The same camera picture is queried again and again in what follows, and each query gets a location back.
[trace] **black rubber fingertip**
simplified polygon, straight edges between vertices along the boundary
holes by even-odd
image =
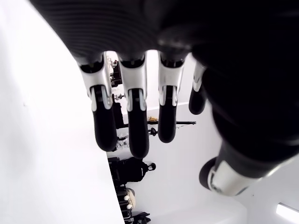
[[[93,120],[98,146],[106,152],[113,151],[117,143],[113,109],[106,110],[102,102],[97,103],[97,110],[93,112]]]
[[[130,151],[135,158],[143,159],[150,148],[146,111],[133,107],[133,110],[128,112],[128,120]]]
[[[176,106],[169,105],[167,102],[164,106],[160,105],[158,136],[164,143],[171,142],[176,135],[176,113]]]
[[[192,88],[190,100],[189,100],[189,110],[192,114],[198,115],[201,114],[206,105],[206,96],[200,87],[199,91],[196,92]]]
[[[211,168],[215,165],[216,163],[216,158],[211,159],[210,161],[208,161],[200,170],[199,173],[199,182],[200,184],[210,190],[209,185],[208,185],[208,176],[209,176],[209,172],[211,170]]]

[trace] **ribbed black surface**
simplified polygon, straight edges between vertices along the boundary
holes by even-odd
[[[31,2],[74,56],[88,57],[106,50],[130,53],[156,48],[156,29],[140,10],[132,10],[130,1]]]

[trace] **black bag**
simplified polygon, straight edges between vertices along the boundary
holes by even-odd
[[[142,160],[131,157],[127,160],[117,162],[116,168],[119,185],[122,185],[127,182],[141,181],[146,172],[156,169],[156,165],[152,163],[148,166]]]
[[[147,218],[149,216],[149,213],[142,212],[136,216],[133,216],[134,222],[133,224],[146,224],[150,222],[150,218]]]

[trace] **robotic hand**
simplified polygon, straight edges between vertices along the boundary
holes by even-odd
[[[238,195],[298,154],[298,6],[212,0],[31,2],[78,63],[101,149],[112,151],[117,142],[105,52],[119,56],[130,150],[142,159],[149,151],[146,51],[156,49],[162,142],[175,136],[185,57],[192,52],[198,61],[189,108],[200,114],[208,98],[223,138],[218,157],[200,172],[204,187]]]

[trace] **ceiling light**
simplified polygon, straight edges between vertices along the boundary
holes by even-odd
[[[276,213],[291,222],[299,224],[299,211],[296,209],[279,203],[277,205]]]

